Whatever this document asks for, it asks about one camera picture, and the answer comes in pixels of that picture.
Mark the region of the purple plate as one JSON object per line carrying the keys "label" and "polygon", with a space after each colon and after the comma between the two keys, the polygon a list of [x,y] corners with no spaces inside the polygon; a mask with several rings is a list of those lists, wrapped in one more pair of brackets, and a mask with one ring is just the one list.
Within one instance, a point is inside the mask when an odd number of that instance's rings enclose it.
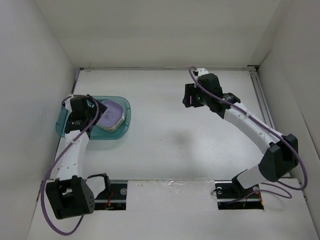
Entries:
{"label": "purple plate", "polygon": [[124,109],[120,104],[109,99],[103,100],[101,103],[106,107],[106,110],[103,112],[100,119],[98,120],[98,126],[103,119],[119,119],[122,116],[125,116]]}

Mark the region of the green plate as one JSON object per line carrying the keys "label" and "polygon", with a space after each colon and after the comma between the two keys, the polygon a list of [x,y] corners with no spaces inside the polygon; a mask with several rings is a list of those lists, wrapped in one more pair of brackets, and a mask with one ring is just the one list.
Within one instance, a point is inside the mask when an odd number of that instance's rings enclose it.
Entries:
{"label": "green plate", "polygon": [[114,132],[120,127],[124,120],[125,116],[122,116],[119,119],[104,118],[102,122],[99,124],[99,126],[106,131]]}

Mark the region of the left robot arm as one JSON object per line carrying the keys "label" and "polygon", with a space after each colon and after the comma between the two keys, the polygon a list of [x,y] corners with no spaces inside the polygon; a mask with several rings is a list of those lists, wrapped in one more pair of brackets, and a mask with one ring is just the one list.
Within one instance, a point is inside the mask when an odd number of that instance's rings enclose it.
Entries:
{"label": "left robot arm", "polygon": [[90,95],[69,97],[66,107],[70,113],[65,121],[65,150],[53,182],[46,184],[45,192],[58,220],[91,214],[96,197],[107,198],[112,193],[106,173],[83,178],[85,152],[93,127],[107,109]]}

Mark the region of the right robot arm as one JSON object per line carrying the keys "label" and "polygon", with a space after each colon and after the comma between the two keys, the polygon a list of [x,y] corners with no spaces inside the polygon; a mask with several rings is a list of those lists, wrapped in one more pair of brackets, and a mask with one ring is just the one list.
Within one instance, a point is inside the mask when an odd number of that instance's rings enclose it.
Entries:
{"label": "right robot arm", "polygon": [[185,85],[184,106],[207,106],[244,133],[263,154],[257,165],[231,180],[230,189],[236,198],[243,198],[258,184],[278,181],[298,165],[298,140],[294,135],[285,136],[252,115],[237,96],[223,92],[217,75],[204,68],[192,70],[190,75],[194,83]]}

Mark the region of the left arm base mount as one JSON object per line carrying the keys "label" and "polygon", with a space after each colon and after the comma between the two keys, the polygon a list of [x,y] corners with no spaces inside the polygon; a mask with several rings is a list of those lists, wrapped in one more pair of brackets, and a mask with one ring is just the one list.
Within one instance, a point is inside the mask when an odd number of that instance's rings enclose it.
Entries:
{"label": "left arm base mount", "polygon": [[95,198],[95,211],[125,211],[127,207],[128,182],[112,180],[111,190],[103,191]]}

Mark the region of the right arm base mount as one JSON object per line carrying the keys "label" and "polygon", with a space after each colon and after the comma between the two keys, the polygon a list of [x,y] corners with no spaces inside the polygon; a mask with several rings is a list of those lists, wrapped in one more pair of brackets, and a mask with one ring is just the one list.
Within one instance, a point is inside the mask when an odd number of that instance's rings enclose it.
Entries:
{"label": "right arm base mount", "polygon": [[214,183],[211,195],[216,197],[218,210],[263,210],[264,204],[259,185],[256,184],[240,192],[232,181],[219,180]]}

